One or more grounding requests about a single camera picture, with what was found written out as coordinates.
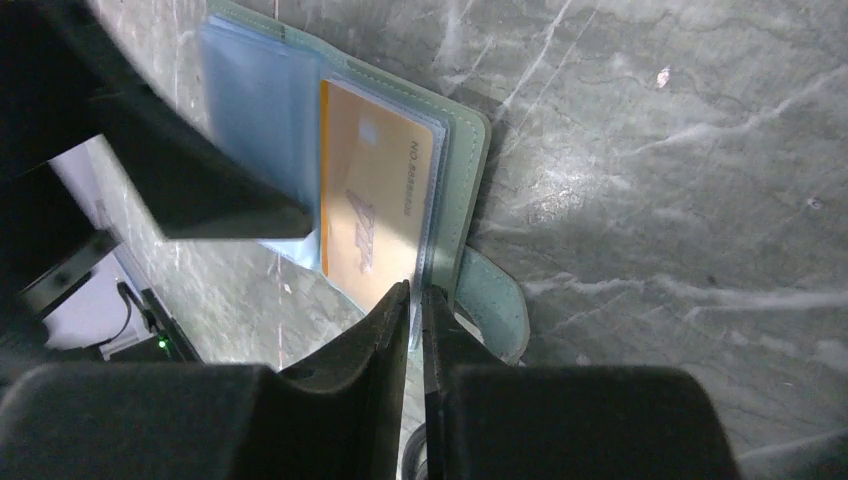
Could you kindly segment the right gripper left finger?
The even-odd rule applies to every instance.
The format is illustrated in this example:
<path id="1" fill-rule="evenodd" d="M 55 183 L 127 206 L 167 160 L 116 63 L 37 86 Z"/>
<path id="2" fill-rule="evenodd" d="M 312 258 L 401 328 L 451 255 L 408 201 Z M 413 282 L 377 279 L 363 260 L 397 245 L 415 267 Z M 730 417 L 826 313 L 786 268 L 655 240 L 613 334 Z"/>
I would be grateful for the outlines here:
<path id="1" fill-rule="evenodd" d="M 1 402 L 5 479 L 392 479 L 410 287 L 301 361 L 62 362 Z"/>

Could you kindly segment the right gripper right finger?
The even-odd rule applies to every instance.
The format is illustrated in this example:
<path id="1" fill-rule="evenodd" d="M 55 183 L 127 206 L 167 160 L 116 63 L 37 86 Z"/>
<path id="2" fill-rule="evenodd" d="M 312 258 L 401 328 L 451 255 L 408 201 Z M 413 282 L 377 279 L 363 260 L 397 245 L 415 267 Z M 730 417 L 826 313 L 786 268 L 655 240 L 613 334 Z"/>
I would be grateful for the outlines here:
<path id="1" fill-rule="evenodd" d="M 736 479 L 716 410 L 657 366 L 517 367 L 422 297 L 432 479 Z"/>

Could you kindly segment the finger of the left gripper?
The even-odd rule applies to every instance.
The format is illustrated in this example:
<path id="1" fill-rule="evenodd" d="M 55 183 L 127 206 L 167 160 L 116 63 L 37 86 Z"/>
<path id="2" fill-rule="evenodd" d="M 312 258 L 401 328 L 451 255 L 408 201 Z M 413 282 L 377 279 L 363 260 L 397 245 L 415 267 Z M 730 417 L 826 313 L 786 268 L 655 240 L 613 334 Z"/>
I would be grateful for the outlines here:
<path id="1" fill-rule="evenodd" d="M 26 174 L 105 138 L 160 230 L 176 239 L 299 238 L 306 207 L 252 177 L 142 78 L 83 1 L 1 5 L 1 308 L 23 307 L 17 266 L 44 255 L 48 185 Z"/>

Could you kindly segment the green card holder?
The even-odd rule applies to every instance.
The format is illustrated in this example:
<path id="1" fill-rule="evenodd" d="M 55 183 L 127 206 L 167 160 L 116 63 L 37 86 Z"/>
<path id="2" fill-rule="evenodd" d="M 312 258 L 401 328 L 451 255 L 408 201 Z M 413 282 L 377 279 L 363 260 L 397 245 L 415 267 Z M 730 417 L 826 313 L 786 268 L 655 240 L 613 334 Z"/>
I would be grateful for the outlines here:
<path id="1" fill-rule="evenodd" d="M 208 3 L 200 51 L 217 145 L 313 217 L 305 236 L 263 234 L 263 245 L 362 311 L 408 281 L 411 348 L 421 292 L 435 285 L 496 357 L 520 359 L 524 295 L 466 243 L 491 140 L 484 115 L 231 1 Z"/>

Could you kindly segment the orange credit card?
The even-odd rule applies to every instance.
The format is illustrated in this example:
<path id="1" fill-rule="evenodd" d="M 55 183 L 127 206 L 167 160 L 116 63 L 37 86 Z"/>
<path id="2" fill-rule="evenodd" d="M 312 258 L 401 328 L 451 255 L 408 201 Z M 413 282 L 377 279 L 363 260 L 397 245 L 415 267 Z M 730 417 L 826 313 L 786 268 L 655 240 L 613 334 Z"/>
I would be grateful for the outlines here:
<path id="1" fill-rule="evenodd" d="M 321 83 L 321 270 L 371 310 L 419 267 L 439 127 L 342 79 Z"/>

